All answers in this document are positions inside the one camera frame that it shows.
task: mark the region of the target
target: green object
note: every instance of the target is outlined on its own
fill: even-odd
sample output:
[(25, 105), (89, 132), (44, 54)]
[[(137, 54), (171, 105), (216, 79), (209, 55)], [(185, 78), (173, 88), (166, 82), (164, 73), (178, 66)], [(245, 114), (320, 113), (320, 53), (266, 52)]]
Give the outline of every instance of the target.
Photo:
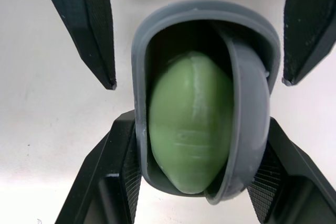
[(149, 108), (152, 152), (172, 184), (203, 192), (227, 161), (233, 84), (207, 56), (182, 55), (158, 80)]

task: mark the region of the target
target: white background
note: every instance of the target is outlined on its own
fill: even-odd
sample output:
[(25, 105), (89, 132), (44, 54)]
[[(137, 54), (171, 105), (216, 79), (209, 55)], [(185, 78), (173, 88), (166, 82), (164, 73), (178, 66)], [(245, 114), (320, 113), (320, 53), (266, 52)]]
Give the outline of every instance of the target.
[[(85, 156), (133, 109), (130, 46), (140, 22), (179, 0), (111, 0), (118, 88), (80, 60), (50, 0), (0, 0), (0, 223), (54, 223)], [(227, 0), (283, 35), (285, 0)], [(271, 115), (336, 186), (336, 52), (298, 86), (277, 82)], [(248, 194), (210, 206), (143, 181), (136, 223), (258, 223)]]

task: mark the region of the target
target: textured grip pad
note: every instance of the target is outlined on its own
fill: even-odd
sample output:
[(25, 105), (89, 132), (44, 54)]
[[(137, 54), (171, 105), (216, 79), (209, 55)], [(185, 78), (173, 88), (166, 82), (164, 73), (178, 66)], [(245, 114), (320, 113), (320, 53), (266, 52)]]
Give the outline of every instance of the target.
[(285, 178), (286, 172), (269, 144), (267, 144), (254, 181), (247, 187), (260, 223), (267, 223)]

